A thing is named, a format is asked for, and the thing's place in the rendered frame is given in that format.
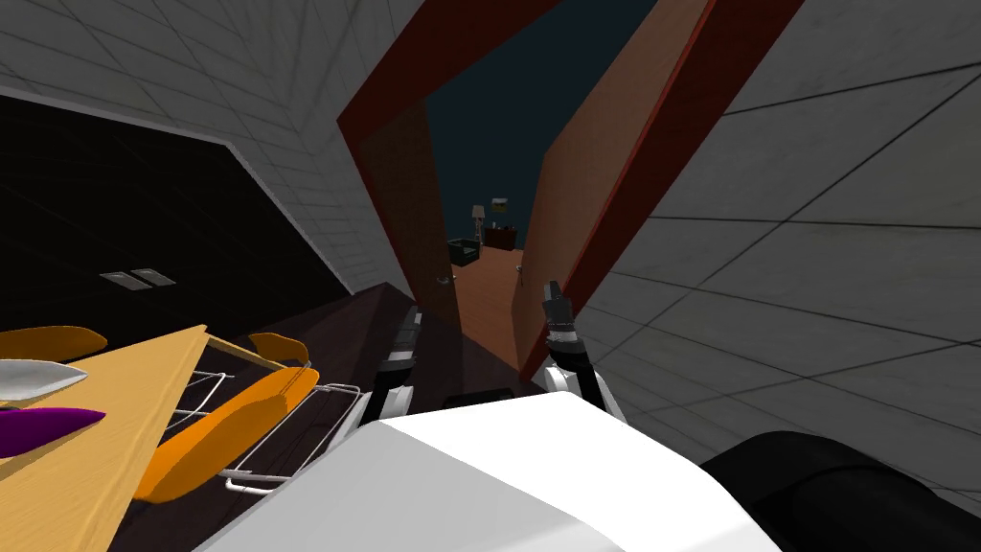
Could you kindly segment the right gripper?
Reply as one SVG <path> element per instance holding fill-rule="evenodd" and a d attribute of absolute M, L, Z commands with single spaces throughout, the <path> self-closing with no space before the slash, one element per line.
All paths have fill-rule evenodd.
<path fill-rule="evenodd" d="M 571 301 L 562 293 L 557 281 L 548 281 L 544 286 L 542 307 L 549 334 L 575 333 L 575 316 Z"/>

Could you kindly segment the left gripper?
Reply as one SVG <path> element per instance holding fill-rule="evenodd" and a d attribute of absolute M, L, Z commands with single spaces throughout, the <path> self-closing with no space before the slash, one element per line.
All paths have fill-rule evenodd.
<path fill-rule="evenodd" d="M 406 316 L 399 327 L 395 340 L 395 351 L 399 353 L 411 353 L 415 350 L 418 334 L 421 326 L 422 314 L 417 306 L 413 306 L 406 313 Z"/>

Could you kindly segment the dark brown door leaf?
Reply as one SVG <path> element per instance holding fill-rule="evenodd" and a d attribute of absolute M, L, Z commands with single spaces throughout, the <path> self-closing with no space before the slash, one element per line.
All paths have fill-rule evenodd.
<path fill-rule="evenodd" d="M 459 331 L 459 307 L 425 102 L 415 102 L 366 137 L 357 153 L 365 184 L 413 298 L 435 318 Z M 449 283 L 440 285 L 440 277 Z"/>

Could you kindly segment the light brown door leaf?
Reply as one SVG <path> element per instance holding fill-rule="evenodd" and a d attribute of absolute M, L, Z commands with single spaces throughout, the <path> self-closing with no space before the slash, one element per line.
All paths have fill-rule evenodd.
<path fill-rule="evenodd" d="M 546 151 L 512 302 L 516 366 L 538 366 L 543 287 L 565 284 L 699 19 L 715 0 L 657 0 Z"/>

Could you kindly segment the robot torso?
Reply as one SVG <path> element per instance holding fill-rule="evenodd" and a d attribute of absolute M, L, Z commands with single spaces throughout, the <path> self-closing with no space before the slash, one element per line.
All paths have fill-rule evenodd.
<path fill-rule="evenodd" d="M 375 421 L 194 552 L 781 552 L 695 463 L 556 392 Z"/>

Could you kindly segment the light wooden table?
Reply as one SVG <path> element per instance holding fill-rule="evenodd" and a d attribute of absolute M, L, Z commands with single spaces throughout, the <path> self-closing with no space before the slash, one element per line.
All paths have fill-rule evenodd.
<path fill-rule="evenodd" d="M 104 418 L 0 460 L 0 552 L 106 552 L 206 345 L 196 326 L 77 361 L 86 379 L 34 403 Z"/>

